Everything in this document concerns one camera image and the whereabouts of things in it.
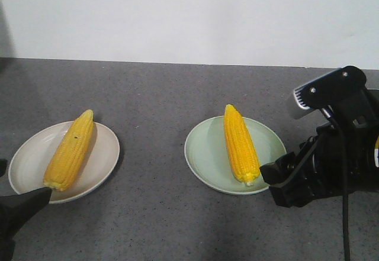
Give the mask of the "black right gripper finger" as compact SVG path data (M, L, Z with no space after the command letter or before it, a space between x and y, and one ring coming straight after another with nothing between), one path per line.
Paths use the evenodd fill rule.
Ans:
M266 163L260 167L264 182L269 185L297 185L300 177L295 176L299 158L294 152L289 152L276 161Z
M276 205L281 207L303 207L320 197L322 184L319 181L310 183L279 183L269 186Z

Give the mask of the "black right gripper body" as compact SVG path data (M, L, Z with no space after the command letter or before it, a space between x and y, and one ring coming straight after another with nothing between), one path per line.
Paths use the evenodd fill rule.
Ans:
M297 166L300 183L319 181L318 199L378 192L378 90L367 89L328 108L329 122Z

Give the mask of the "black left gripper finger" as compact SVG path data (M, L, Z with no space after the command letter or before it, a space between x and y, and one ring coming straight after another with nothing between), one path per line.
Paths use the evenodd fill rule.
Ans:
M49 204L52 190L44 187L1 197L1 239L13 238L20 228Z

